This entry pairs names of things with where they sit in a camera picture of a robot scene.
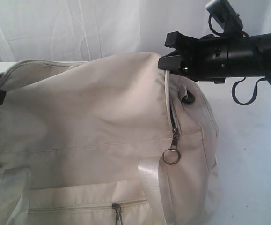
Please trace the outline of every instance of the white backdrop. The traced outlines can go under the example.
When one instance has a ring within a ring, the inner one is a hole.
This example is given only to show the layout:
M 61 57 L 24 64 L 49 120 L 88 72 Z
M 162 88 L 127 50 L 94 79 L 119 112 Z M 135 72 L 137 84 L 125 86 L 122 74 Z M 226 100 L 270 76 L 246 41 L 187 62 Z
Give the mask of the white backdrop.
M 271 0 L 229 0 L 250 35 L 271 32 Z M 0 61 L 88 61 L 168 53 L 168 32 L 210 33 L 208 0 L 0 0 Z

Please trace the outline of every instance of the bag strap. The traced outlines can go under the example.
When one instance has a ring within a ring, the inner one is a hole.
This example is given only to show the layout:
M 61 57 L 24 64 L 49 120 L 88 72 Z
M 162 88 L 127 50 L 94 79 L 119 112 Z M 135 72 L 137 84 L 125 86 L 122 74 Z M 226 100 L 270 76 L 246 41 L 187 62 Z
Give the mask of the bag strap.
M 145 195 L 161 225 L 174 225 L 175 217 L 169 188 L 168 173 L 159 157 L 143 158 L 139 162 L 139 177 Z
M 0 225 L 26 225 L 29 210 L 31 171 L 6 169 L 0 181 Z

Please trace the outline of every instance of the key ring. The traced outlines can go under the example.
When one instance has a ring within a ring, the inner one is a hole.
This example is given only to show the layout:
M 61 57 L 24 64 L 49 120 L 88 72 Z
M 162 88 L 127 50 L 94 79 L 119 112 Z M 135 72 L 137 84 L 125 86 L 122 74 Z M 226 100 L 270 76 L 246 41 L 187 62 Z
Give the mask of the key ring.
M 177 158 L 174 162 L 168 162 L 168 161 L 165 159 L 165 153 L 166 153 L 167 151 L 176 152 L 177 155 L 178 155 L 178 158 Z M 162 154 L 162 160 L 163 160 L 166 164 L 170 164 L 170 165 L 176 164 L 177 162 L 179 162 L 180 158 L 181 158 L 181 154 L 180 154 L 180 152 L 179 152 L 177 149 L 168 149 L 168 150 L 165 150 L 165 151 L 163 152 L 163 154 Z

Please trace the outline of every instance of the white duffel bag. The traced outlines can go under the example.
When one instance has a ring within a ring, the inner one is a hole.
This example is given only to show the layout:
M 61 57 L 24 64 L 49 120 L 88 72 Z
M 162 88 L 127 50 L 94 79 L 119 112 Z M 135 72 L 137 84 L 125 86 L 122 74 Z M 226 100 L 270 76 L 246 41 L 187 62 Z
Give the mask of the white duffel bag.
M 188 225 L 213 213 L 212 110 L 158 59 L 28 60 L 0 74 L 0 225 Z

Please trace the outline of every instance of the white strap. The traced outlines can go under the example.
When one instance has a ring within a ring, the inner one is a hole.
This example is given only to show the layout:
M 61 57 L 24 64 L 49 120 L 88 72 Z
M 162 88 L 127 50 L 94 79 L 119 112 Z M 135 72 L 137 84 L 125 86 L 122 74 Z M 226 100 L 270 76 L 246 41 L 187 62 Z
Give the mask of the white strap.
M 26 225 L 31 171 L 6 169 L 0 181 L 0 225 Z
M 174 225 L 174 211 L 167 169 L 159 157 L 143 158 L 139 162 L 139 177 L 145 195 L 161 225 Z

